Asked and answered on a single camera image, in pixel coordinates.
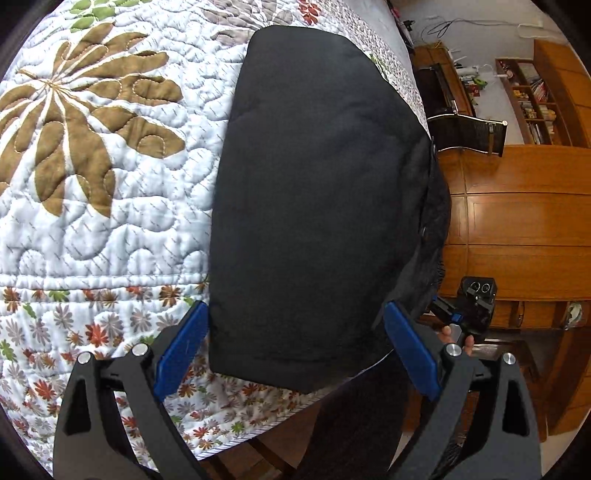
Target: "wooden furniture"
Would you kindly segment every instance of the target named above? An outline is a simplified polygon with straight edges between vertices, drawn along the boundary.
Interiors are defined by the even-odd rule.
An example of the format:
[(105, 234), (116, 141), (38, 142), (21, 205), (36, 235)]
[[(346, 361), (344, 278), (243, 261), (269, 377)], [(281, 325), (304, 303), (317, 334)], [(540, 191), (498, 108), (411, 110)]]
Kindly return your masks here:
[(573, 50), (536, 40), (534, 64), (560, 108), (571, 145), (591, 147), (591, 79)]
[(544, 381), (551, 435), (576, 429), (591, 408), (591, 327), (564, 332), (553, 369)]
[[(519, 64), (534, 64), (532, 60), (527, 59), (497, 59), (496, 71), (499, 74), (504, 74), (504, 66), (508, 66), (510, 71), (515, 74), (514, 79), (519, 82), (518, 85), (511, 83), (510, 80), (500, 77), (500, 80), (505, 87), (511, 106), (515, 112), (515, 117), (519, 125), (519, 130), (523, 136), (526, 144), (534, 144), (534, 137), (531, 133), (530, 126), (538, 126), (541, 132), (541, 141), (545, 145), (571, 145), (569, 132), (564, 123), (563, 116), (558, 104), (554, 100), (552, 90), (549, 89), (548, 101), (538, 102), (534, 96), (532, 87), (525, 79), (525, 76), (519, 67)], [(517, 95), (527, 95), (526, 99), (518, 98)], [(535, 110), (536, 118), (527, 118), (521, 108), (520, 102), (529, 101)], [(554, 121), (554, 132), (550, 134), (548, 126), (544, 120), (543, 113), (540, 106), (545, 105), (548, 109), (556, 113), (556, 120)]]
[(507, 145), (502, 158), (438, 153), (452, 194), (440, 294), (465, 275), (494, 277), (493, 327), (554, 332), (551, 368), (530, 385), (540, 438), (576, 428), (591, 408), (591, 322), (562, 331), (572, 302), (591, 312), (591, 149)]
[(458, 113), (473, 116), (470, 98), (464, 90), (464, 85), (460, 81), (460, 77), (456, 73), (453, 60), (449, 56), (447, 48), (441, 44), (415, 47), (415, 53), (411, 61), (415, 69), (430, 67), (436, 63), (440, 64), (449, 88), (452, 91), (452, 95), (456, 100)]
[[(536, 40), (534, 59), (497, 59), (496, 69), (505, 73), (503, 65), (515, 74), (513, 84), (501, 78), (509, 101), (515, 111), (519, 129), (526, 144), (533, 144), (530, 125), (538, 125), (541, 140), (547, 145), (591, 147), (591, 78), (580, 60), (569, 46)], [(538, 102), (519, 64), (532, 64), (540, 74), (548, 90), (547, 102)], [(527, 95), (537, 118), (526, 118), (515, 93)], [(547, 107), (556, 113), (554, 132), (550, 134), (540, 107)]]

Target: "black chair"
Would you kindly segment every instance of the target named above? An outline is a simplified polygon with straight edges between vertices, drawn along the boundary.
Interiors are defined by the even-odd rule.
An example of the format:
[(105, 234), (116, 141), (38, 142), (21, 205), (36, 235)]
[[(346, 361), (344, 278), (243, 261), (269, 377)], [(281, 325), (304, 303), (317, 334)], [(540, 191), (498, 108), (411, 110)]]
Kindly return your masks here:
[(506, 121), (496, 122), (475, 116), (445, 113), (428, 118), (427, 123), (437, 151), (468, 148), (488, 155), (495, 153), (503, 156)]

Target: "silver bolt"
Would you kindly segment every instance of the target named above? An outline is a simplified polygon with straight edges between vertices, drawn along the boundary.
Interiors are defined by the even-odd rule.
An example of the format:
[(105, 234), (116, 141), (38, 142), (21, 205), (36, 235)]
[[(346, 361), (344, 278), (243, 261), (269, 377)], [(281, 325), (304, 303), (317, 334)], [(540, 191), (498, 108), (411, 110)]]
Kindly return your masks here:
[(78, 363), (80, 364), (87, 364), (88, 362), (90, 362), (92, 355), (89, 352), (82, 352), (80, 355), (78, 355)]
[(145, 343), (138, 343), (131, 349), (131, 353), (135, 356), (143, 356), (148, 352), (148, 345)]
[(462, 349), (456, 343), (448, 343), (447, 347), (445, 347), (445, 351), (451, 356), (460, 356), (462, 354)]
[(507, 365), (513, 365), (517, 359), (515, 358), (515, 355), (513, 355), (512, 353), (503, 353), (503, 361), (507, 364)]

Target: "bed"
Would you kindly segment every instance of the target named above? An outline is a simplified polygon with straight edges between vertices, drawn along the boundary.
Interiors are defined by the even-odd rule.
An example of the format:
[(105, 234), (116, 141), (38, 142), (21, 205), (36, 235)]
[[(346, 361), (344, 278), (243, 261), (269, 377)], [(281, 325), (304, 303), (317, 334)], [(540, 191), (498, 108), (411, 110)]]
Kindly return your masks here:
[[(208, 300), (233, 87), (250, 37), (269, 25), (347, 37), (427, 129), (382, 0), (67, 0), (0, 83), (0, 404), (50, 473), (78, 354), (121, 356)], [(215, 374), (205, 341), (164, 405), (203, 459), (329, 390)], [(153, 468), (123, 394), (117, 403), (138, 459)]]

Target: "black cloth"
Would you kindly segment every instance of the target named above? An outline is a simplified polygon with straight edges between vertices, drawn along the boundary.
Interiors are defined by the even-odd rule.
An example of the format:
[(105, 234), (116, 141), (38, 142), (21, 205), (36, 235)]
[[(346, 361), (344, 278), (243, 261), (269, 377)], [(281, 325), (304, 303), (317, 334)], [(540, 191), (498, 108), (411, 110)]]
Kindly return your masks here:
[(408, 375), (395, 352), (322, 401), (291, 480), (381, 480), (400, 442)]
[(449, 226), (438, 177), (417, 117), (348, 39), (257, 31), (213, 204), (212, 369), (309, 392), (382, 358), (392, 346), (375, 319), (405, 265), (400, 299), (424, 310), (436, 290)]

